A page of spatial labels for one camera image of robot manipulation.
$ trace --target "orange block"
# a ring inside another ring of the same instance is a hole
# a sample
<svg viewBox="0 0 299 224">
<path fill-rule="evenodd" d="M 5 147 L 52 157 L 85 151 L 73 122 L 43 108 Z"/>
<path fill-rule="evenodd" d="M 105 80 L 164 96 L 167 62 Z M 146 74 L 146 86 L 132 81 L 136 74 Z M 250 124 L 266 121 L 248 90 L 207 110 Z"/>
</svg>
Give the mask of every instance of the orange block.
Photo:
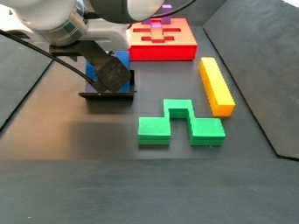
<svg viewBox="0 0 299 224">
<path fill-rule="evenodd" d="M 236 103 L 216 60 L 202 58 L 199 70 L 214 116 L 231 116 Z"/>
<path fill-rule="evenodd" d="M 186 18 L 172 18 L 171 24 L 133 24 L 129 29 L 131 60 L 194 60 L 198 43 Z"/>
</svg>

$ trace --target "gray wall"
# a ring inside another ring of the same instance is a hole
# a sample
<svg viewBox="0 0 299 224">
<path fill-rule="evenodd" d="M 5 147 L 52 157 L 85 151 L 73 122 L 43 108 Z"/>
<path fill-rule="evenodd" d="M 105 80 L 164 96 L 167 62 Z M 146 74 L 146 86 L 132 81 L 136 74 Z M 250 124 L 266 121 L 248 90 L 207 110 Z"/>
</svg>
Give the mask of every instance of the gray wall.
<svg viewBox="0 0 299 224">
<path fill-rule="evenodd" d="M 228 0 L 203 27 L 278 154 L 299 158 L 299 9 Z"/>
<path fill-rule="evenodd" d="M 171 4 L 176 9 L 190 0 L 166 0 L 166 4 Z M 191 25 L 203 25 L 208 18 L 212 16 L 219 7 L 227 0 L 198 0 L 186 10 L 175 15 L 175 17 L 184 17 L 188 19 Z"/>
<path fill-rule="evenodd" d="M 0 36 L 0 129 L 49 64 L 48 58 Z"/>
</svg>

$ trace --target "red block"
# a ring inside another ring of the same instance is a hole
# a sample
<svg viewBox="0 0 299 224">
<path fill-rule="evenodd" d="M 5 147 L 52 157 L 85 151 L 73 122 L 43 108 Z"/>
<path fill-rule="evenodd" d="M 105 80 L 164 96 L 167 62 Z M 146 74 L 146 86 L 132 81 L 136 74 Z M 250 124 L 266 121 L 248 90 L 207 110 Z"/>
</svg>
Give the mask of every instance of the red block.
<svg viewBox="0 0 299 224">
<path fill-rule="evenodd" d="M 152 24 L 133 24 L 131 32 L 131 60 L 194 60 L 198 43 L 186 18 L 172 18 Z"/>
</svg>

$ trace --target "purple block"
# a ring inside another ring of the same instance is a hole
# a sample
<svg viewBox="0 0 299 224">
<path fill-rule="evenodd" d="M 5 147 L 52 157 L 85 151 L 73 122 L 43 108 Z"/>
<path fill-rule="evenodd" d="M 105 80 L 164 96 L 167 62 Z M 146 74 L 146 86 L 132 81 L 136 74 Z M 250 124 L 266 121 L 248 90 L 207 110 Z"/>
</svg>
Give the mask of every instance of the purple block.
<svg viewBox="0 0 299 224">
<path fill-rule="evenodd" d="M 163 28 L 163 25 L 162 24 L 152 24 L 151 27 L 152 28 Z"/>
<path fill-rule="evenodd" d="M 171 12 L 174 7 L 170 4 L 163 5 L 163 14 Z M 170 25 L 172 22 L 172 17 L 163 17 L 163 25 Z"/>
<path fill-rule="evenodd" d="M 152 19 L 148 18 L 146 21 L 141 22 L 143 25 L 150 25 L 152 23 Z"/>
</svg>

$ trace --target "blue block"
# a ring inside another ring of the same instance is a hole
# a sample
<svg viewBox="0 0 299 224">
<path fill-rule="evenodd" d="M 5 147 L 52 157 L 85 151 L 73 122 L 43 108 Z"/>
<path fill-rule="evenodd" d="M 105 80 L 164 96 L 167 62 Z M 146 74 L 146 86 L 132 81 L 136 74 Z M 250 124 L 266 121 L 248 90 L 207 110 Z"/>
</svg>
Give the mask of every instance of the blue block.
<svg viewBox="0 0 299 224">
<path fill-rule="evenodd" d="M 129 52 L 128 51 L 117 51 L 116 52 L 116 57 L 123 62 L 125 68 L 129 69 L 129 67 L 131 67 L 131 64 L 129 64 Z M 93 81 L 96 81 L 99 79 L 97 76 L 96 76 L 96 68 L 89 64 L 88 61 L 87 61 L 87 66 L 85 66 L 85 74 Z M 91 85 L 87 86 L 85 90 L 87 90 L 88 93 L 97 92 Z M 129 81 L 117 90 L 117 92 L 119 93 L 128 93 L 129 92 Z"/>
</svg>

